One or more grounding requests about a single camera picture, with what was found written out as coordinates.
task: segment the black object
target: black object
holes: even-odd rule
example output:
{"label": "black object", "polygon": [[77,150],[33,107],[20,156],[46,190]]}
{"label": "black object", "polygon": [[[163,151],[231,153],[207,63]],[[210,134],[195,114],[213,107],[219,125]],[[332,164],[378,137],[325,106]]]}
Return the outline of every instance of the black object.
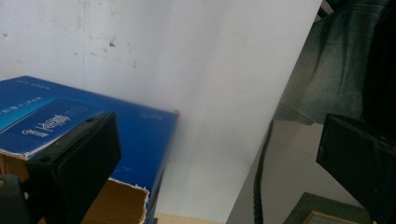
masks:
{"label": "black object", "polygon": [[396,136],[396,1],[375,32],[363,91],[364,121]]}
{"label": "black object", "polygon": [[255,224],[262,224],[264,222],[263,214],[262,214],[262,172],[263,172],[265,154],[267,152],[268,145],[270,144],[273,128],[274,128],[274,120],[272,119],[268,127],[268,132],[264,140],[264,145],[262,146],[262,152],[260,154],[259,164],[257,165],[257,171],[254,177],[253,210],[254,210]]}
{"label": "black object", "polygon": [[[30,179],[22,185],[16,177],[0,176],[0,196],[15,194],[9,203],[0,198],[1,223],[37,223],[42,217],[49,224],[80,223],[120,157],[115,114],[85,120],[26,162]],[[26,214],[29,222],[13,219]]]}
{"label": "black object", "polygon": [[396,139],[360,121],[328,115],[317,162],[379,224],[396,223]]}

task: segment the white wall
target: white wall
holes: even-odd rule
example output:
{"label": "white wall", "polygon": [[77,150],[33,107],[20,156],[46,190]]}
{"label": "white wall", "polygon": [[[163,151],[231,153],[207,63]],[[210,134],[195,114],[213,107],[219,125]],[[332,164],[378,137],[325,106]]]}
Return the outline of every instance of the white wall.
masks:
{"label": "white wall", "polygon": [[0,0],[0,79],[180,111],[158,210],[225,222],[319,5]]}

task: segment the cardboard box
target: cardboard box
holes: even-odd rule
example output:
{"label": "cardboard box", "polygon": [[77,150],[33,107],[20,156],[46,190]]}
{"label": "cardboard box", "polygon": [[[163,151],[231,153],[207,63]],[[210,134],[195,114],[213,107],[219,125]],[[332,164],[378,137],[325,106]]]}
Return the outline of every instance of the cardboard box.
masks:
{"label": "cardboard box", "polygon": [[24,163],[84,119],[117,115],[122,159],[83,223],[151,223],[177,113],[33,77],[0,81],[0,172],[28,178]]}

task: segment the black plastic piece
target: black plastic piece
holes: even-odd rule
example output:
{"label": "black plastic piece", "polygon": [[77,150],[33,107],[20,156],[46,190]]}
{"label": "black plastic piece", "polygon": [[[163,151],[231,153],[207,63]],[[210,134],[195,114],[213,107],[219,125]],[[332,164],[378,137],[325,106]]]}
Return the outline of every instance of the black plastic piece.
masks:
{"label": "black plastic piece", "polygon": [[396,223],[396,139],[357,120],[328,115],[317,162],[377,223]]}
{"label": "black plastic piece", "polygon": [[20,180],[15,175],[0,175],[0,223],[34,223]]}
{"label": "black plastic piece", "polygon": [[26,162],[47,223],[80,223],[120,157],[116,116],[108,113],[87,119]]}

